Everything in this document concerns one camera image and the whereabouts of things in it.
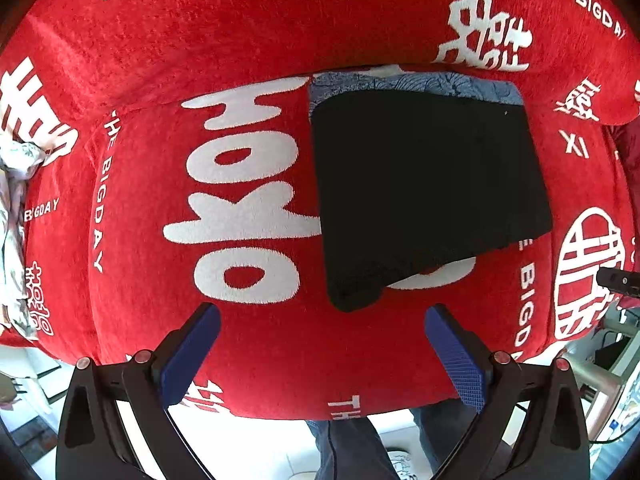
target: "textured blue pad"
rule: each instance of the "textured blue pad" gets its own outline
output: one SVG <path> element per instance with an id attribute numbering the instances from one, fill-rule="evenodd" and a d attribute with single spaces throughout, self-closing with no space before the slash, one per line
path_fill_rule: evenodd
<path id="1" fill-rule="evenodd" d="M 437 306 L 427 310 L 424 332 L 460 399 L 480 413 L 486 403 L 486 377 Z"/>
<path id="2" fill-rule="evenodd" d="M 164 409 L 178 404 L 182 400 L 202 362 L 209 354 L 213 343 L 218 338 L 221 326 L 220 311 L 215 305 L 209 305 L 162 369 L 159 393 Z"/>

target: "silver screw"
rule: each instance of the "silver screw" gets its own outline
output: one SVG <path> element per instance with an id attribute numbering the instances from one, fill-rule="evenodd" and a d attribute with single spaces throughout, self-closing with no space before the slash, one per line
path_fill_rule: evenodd
<path id="1" fill-rule="evenodd" d="M 91 364 L 91 359 L 89 359 L 88 357 L 81 357 L 78 359 L 78 362 L 76 363 L 76 368 L 78 370 L 86 370 L 90 364 Z"/>
<path id="2" fill-rule="evenodd" d="M 133 356 L 133 360 L 138 364 L 143 365 L 151 359 L 151 352 L 149 350 L 141 350 Z"/>
<path id="3" fill-rule="evenodd" d="M 498 364 L 507 365 L 511 362 L 511 356 L 507 352 L 500 350 L 494 354 L 494 360 Z"/>
<path id="4" fill-rule="evenodd" d="M 556 359 L 556 366 L 558 367 L 559 370 L 562 370 L 563 372 L 566 372 L 571 368 L 569 361 L 567 361 L 564 358 Z"/>

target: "person's leg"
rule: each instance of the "person's leg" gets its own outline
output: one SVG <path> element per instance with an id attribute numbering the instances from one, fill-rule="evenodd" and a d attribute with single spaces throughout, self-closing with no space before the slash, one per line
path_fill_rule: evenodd
<path id="1" fill-rule="evenodd" d="M 422 450 L 435 473 L 466 433 L 476 416 L 476 410 L 460 399 L 449 399 L 414 408 L 411 412 L 420 429 Z M 511 447 L 501 442 L 486 470 L 486 476 L 494 478 L 504 472 L 510 456 Z"/>
<path id="2" fill-rule="evenodd" d="M 320 451 L 316 480 L 398 480 L 368 418 L 308 420 Z"/>

